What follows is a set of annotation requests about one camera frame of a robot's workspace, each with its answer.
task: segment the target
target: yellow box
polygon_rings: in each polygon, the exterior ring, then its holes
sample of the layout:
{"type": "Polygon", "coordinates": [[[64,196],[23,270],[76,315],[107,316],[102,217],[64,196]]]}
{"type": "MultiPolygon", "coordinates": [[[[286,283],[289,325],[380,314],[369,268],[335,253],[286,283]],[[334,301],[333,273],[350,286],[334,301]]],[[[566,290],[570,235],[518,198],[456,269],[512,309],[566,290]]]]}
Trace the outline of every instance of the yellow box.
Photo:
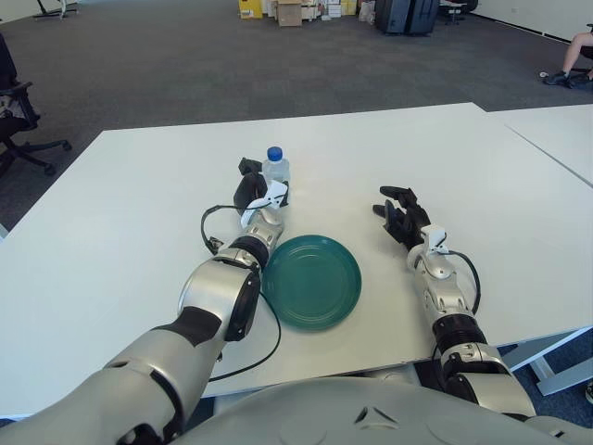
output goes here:
{"type": "Polygon", "coordinates": [[[261,0],[239,0],[241,19],[261,19],[261,0]]]}

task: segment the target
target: water bottle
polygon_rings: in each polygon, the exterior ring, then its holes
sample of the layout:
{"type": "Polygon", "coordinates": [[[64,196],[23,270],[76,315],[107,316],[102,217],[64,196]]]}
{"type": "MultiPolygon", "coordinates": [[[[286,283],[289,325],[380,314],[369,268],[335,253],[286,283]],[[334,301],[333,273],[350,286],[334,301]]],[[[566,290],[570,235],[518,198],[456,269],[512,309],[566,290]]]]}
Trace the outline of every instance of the water bottle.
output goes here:
{"type": "Polygon", "coordinates": [[[267,185],[270,185],[271,181],[280,183],[290,181],[288,159],[283,158],[280,147],[271,146],[268,148],[268,158],[263,161],[261,172],[267,185]]]}

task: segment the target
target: table leg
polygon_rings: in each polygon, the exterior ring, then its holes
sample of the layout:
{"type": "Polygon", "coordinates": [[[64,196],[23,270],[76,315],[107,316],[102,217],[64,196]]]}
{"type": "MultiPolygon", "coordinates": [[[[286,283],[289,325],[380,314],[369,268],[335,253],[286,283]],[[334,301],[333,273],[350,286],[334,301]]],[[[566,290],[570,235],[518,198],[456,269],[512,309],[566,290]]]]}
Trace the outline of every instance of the table leg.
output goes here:
{"type": "Polygon", "coordinates": [[[544,355],[548,352],[583,335],[591,327],[583,327],[568,334],[558,334],[556,336],[528,341],[504,355],[502,359],[513,372],[529,364],[539,379],[537,388],[542,395],[548,396],[573,385],[578,385],[593,377],[593,358],[587,359],[558,374],[554,373],[544,358],[544,355]]]}
{"type": "Polygon", "coordinates": [[[578,385],[590,378],[593,378],[593,358],[580,362],[561,373],[553,374],[552,372],[552,375],[544,378],[537,384],[537,388],[544,396],[548,396],[549,394],[578,385]]]}
{"type": "Polygon", "coordinates": [[[568,343],[574,338],[583,335],[593,326],[583,327],[568,334],[558,334],[556,336],[539,338],[537,340],[527,341],[517,348],[505,354],[502,360],[509,366],[511,371],[516,371],[525,365],[534,362],[540,357],[543,357],[548,352],[568,343]]]}

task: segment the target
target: desk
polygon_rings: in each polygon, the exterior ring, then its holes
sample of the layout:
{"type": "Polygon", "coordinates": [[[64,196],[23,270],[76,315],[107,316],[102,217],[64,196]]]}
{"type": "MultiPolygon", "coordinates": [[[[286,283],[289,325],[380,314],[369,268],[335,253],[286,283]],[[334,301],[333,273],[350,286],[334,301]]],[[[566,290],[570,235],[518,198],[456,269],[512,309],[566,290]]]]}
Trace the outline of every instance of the desk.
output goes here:
{"type": "Polygon", "coordinates": [[[593,186],[593,105],[490,114],[593,186]]]}
{"type": "MultiPolygon", "coordinates": [[[[591,324],[593,189],[474,104],[103,132],[0,248],[0,414],[44,408],[174,319],[185,279],[208,257],[202,212],[231,202],[239,159],[262,159],[271,145],[291,162],[283,239],[344,244],[360,265],[360,301],[328,331],[285,326],[268,362],[208,385],[207,396],[430,356],[406,251],[372,214],[384,184],[412,187],[448,244],[473,259],[489,342],[591,324]],[[448,141],[451,116],[467,131],[448,141]]],[[[208,233],[232,240],[238,221],[217,212],[208,233]]],[[[253,363],[275,339],[260,304],[214,374],[253,363]]]]}

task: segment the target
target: green plate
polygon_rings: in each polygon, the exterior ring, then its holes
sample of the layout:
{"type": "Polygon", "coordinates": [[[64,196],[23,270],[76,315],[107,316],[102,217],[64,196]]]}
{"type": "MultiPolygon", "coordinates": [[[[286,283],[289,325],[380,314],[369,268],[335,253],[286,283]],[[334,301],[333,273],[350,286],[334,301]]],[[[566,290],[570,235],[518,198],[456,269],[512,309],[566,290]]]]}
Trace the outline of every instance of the green plate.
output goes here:
{"type": "Polygon", "coordinates": [[[305,235],[276,249],[264,270],[262,292],[283,322],[321,330],[348,316],[360,286],[359,266],[344,246],[305,235]]]}

